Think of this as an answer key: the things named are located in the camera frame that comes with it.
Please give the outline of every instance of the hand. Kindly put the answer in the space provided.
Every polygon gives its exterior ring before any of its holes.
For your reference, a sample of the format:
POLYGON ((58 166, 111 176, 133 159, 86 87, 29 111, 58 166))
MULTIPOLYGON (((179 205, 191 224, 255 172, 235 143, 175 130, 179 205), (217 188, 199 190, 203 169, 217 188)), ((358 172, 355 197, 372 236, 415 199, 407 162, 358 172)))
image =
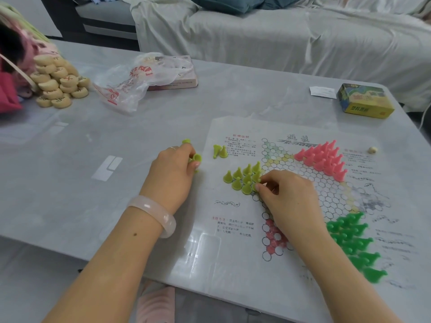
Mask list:
POLYGON ((296 249, 317 235, 329 235, 311 181, 286 170, 272 170, 260 179, 256 190, 278 228, 296 249))
POLYGON ((148 197, 174 214, 186 200, 192 178, 200 162, 189 162, 196 154, 189 143, 169 147, 153 161, 139 195, 148 197))

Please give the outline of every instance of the translucent white bangle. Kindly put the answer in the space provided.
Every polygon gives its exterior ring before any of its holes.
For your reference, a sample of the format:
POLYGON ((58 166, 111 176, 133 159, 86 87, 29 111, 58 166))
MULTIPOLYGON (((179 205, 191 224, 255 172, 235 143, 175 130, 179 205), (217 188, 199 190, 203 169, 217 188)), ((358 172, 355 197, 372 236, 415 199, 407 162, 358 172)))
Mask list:
POLYGON ((175 221, 175 218, 159 203, 149 199, 148 197, 139 195, 130 200, 127 204, 127 207, 129 206, 137 207, 147 212, 162 225, 165 230, 160 235, 160 238, 169 238, 172 236, 172 233, 174 233, 177 222, 175 221))

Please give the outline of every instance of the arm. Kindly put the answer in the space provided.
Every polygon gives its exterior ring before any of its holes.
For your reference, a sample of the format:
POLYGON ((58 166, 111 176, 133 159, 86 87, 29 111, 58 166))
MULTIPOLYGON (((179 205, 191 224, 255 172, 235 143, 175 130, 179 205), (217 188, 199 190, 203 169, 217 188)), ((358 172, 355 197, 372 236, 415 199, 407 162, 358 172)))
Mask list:
MULTIPOLYGON (((161 152, 139 194, 175 213, 200 164, 188 163, 194 154, 191 144, 161 152)), ((128 207, 43 323, 128 322, 148 256, 162 230, 149 214, 128 207)))
POLYGON ((334 322, 401 323, 329 235, 312 182, 273 170, 261 183, 261 198, 313 274, 334 322))

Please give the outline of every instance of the plastic bag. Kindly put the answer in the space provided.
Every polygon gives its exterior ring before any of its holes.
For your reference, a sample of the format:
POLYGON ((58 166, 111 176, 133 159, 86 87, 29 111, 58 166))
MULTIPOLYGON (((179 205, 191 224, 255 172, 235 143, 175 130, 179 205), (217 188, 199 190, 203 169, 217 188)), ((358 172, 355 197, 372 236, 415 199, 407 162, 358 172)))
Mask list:
POLYGON ((145 53, 138 55, 133 64, 117 65, 98 75, 93 86, 103 102, 132 113, 149 86, 169 85, 178 75, 183 76, 191 70, 193 64, 188 60, 162 53, 145 53))

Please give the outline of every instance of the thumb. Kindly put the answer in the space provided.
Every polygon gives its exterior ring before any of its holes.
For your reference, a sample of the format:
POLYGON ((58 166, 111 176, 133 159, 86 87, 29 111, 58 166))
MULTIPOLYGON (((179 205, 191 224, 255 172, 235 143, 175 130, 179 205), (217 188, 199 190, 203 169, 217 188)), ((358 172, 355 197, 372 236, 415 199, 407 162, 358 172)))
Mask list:
POLYGON ((256 190, 259 193, 259 196, 262 198, 263 202, 268 205, 271 200, 275 197, 271 190, 269 190, 265 185, 261 183, 256 184, 256 190))
POLYGON ((194 172, 200 166, 199 161, 192 161, 187 164, 187 175, 193 177, 194 172))

